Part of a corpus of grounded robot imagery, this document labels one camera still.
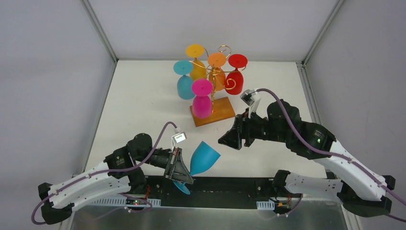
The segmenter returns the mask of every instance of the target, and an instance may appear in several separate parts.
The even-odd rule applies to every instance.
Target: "white table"
[[[175,62],[118,62],[86,170],[124,146],[138,133],[148,133],[155,142],[163,125],[173,121],[188,137],[179,144],[187,167],[193,151],[202,140],[221,154],[217,163],[199,176],[272,177],[279,169],[305,176],[326,176],[323,166],[290,152],[284,143],[255,140],[251,147],[244,147],[240,151],[218,144],[217,140],[231,128],[233,118],[195,127],[189,109],[192,100],[186,101],[177,95],[176,83],[180,76],[173,72]],[[298,107],[302,120],[311,121],[295,63],[249,62],[243,75],[244,89],[269,88],[281,99]],[[224,96],[229,97],[236,114],[247,108],[239,96],[229,95],[224,90],[216,93],[216,98]],[[261,96],[257,113],[264,117],[267,106],[275,100],[265,92]],[[173,134],[170,126],[158,147],[170,148]],[[162,175],[164,172],[147,164],[142,169],[145,175]]]

